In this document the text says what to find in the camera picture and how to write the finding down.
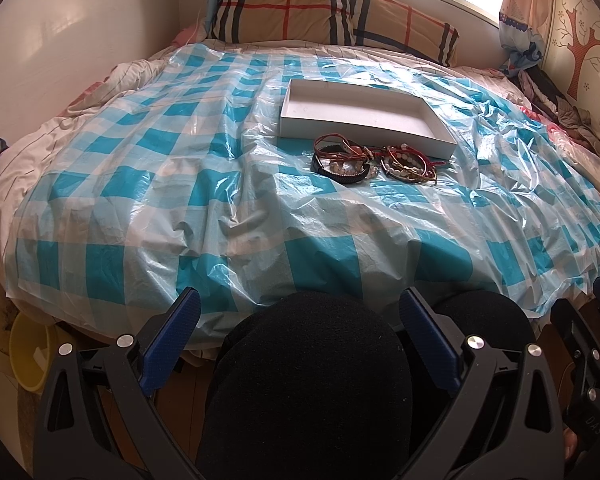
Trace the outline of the white shallow cardboard box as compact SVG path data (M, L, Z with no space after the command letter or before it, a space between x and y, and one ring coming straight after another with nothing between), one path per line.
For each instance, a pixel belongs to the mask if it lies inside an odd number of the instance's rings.
M450 159L457 147L449 129L419 96L344 82L292 80L278 135L315 140L329 133L367 146L407 144L440 160Z

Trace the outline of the pile of dark clothes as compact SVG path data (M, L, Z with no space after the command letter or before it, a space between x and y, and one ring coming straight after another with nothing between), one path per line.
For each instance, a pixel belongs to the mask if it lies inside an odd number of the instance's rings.
M600 125L588 110L570 103L538 66L521 70L512 81L531 103L531 109L554 122L571 140L600 158Z

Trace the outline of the blue patterned curtain right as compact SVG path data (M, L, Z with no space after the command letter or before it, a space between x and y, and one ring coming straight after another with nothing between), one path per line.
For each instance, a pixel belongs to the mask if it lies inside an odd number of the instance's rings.
M550 0L503 0L498 14L498 33L507 60L506 76L515 76L542 61L550 21Z

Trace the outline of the tree decorated headboard panel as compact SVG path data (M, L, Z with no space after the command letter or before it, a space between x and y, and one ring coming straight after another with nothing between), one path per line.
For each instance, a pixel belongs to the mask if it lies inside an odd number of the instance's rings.
M543 70L568 100L600 123L600 7L595 0L553 0Z

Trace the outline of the plaid beige pillow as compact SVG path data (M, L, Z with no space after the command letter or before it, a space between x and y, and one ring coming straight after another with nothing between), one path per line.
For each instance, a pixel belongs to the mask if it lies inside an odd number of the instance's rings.
M453 25L396 0L216 0L209 36L226 44L305 41L455 65Z

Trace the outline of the yellow plastic basin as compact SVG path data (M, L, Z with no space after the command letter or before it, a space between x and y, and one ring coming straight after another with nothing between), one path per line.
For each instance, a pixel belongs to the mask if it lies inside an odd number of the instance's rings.
M43 391L55 341L52 326L35 322L24 313L16 316L9 336L9 361L24 390L30 393Z

